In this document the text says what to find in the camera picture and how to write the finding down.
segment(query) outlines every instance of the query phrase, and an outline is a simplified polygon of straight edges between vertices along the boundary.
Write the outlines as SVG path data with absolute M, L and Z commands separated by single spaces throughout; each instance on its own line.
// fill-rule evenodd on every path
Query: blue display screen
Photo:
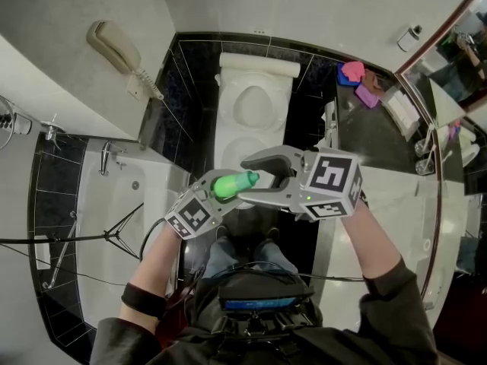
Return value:
M 265 300 L 226 300 L 225 309 L 276 309 L 290 306 L 295 300 L 295 297 Z

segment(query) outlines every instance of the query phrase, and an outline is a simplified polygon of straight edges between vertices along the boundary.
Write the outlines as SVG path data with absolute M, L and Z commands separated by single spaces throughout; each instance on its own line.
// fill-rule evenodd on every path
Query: wall-mounted telephone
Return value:
M 112 62 L 120 73 L 124 75 L 133 73 L 151 90 L 152 97 L 163 99 L 162 93 L 147 72 L 140 67 L 140 53 L 115 23 L 95 21 L 86 34 L 86 40 L 102 56 Z

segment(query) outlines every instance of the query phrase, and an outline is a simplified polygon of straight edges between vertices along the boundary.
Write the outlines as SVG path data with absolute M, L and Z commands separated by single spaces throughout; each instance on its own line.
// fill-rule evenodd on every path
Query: green bottle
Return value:
M 231 198 L 238 192 L 252 188 L 256 185 L 260 176 L 250 170 L 243 173 L 223 176 L 216 180 L 213 192 L 219 198 Z

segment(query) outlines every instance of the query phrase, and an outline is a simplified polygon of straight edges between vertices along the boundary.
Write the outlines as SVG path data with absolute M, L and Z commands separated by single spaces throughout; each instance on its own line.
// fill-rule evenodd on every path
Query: shoe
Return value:
M 216 239 L 219 240 L 223 236 L 229 236 L 230 231 L 228 231 L 227 226 L 224 224 L 220 224 L 218 227 L 216 227 Z
M 267 231 L 266 240 L 272 240 L 274 243 L 277 243 L 279 241 L 280 235 L 281 232 L 277 227 L 271 227 L 269 228 L 269 231 Z

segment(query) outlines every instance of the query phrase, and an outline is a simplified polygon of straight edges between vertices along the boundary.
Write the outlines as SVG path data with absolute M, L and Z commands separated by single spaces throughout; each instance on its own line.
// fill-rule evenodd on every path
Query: bathtub faucet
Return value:
M 108 165 L 108 160 L 110 159 L 110 155 L 112 154 L 112 146 L 115 148 L 119 148 L 118 146 L 114 145 L 112 141 L 107 141 L 103 145 L 103 149 L 101 149 L 101 169 L 98 170 L 98 173 L 101 174 L 102 176 L 107 176 L 107 165 Z M 122 148 L 119 148 L 120 151 L 118 153 L 126 153 L 126 151 Z

